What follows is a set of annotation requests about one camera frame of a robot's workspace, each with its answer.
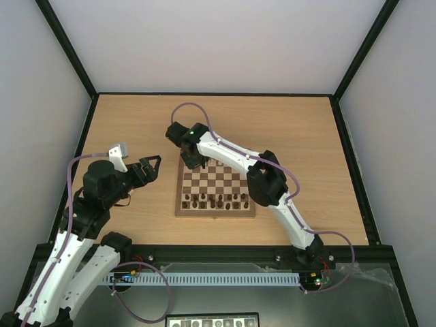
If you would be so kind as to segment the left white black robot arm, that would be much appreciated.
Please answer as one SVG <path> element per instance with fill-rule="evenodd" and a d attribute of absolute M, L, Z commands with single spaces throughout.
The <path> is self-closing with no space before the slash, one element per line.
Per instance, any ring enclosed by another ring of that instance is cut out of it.
<path fill-rule="evenodd" d="M 96 155 L 82 178 L 82 187 L 69 193 L 52 251 L 37 281 L 15 311 L 4 313 L 2 326 L 72 326 L 79 310 L 102 279 L 131 257 L 130 238 L 110 232 L 92 258 L 78 266 L 110 219 L 110 209 L 132 190 L 156 180 L 161 157 L 143 157 L 124 164 L 113 150 Z"/>

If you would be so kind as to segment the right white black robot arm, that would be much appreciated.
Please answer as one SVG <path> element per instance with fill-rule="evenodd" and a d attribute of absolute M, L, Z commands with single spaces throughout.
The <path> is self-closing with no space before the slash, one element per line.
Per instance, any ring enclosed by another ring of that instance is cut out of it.
<path fill-rule="evenodd" d="M 216 159 L 244 174 L 250 198 L 276 215 L 290 238 L 296 260 L 306 267 L 320 260 L 324 244 L 293 203 L 285 170 L 273 152 L 243 148 L 201 123 L 188 128 L 173 122 L 166 138 L 180 148 L 181 157 L 191 168 L 204 164 L 207 159 Z"/>

